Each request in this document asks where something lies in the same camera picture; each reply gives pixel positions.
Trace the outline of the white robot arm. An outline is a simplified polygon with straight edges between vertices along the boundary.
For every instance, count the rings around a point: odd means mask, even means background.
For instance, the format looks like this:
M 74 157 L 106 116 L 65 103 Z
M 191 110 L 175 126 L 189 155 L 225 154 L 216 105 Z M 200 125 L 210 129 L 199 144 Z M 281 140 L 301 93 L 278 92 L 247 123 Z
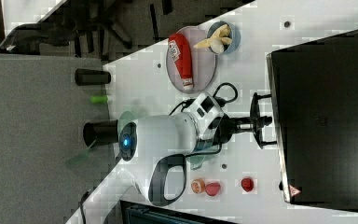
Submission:
M 255 94 L 248 117 L 231 118 L 222 107 L 226 100 L 207 92 L 190 101 L 190 106 L 175 115 L 134 119 L 120 132 L 118 145 L 124 169 L 134 177 L 134 184 L 155 206 L 166 206 L 178 198 L 165 194 L 168 172 L 174 167 L 186 170 L 192 159 L 202 163 L 206 156 L 221 151 L 236 133 L 252 133 L 260 147 L 262 129 L 272 122 L 262 116 Z

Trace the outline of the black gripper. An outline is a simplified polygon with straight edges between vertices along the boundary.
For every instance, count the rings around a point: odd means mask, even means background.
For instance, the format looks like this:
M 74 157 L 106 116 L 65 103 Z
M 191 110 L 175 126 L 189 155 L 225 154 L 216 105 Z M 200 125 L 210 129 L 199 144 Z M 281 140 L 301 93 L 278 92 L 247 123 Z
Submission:
M 230 118 L 225 114 L 216 130 L 214 135 L 213 143 L 215 145 L 227 143 L 232 135 L 237 131 L 238 120 L 242 123 L 271 123 L 272 117 L 263 116 L 263 117 L 242 117 L 242 118 Z M 254 124 L 240 124 L 238 129 L 240 132 L 247 133 L 256 133 L 261 131 L 264 128 L 264 125 L 254 125 Z

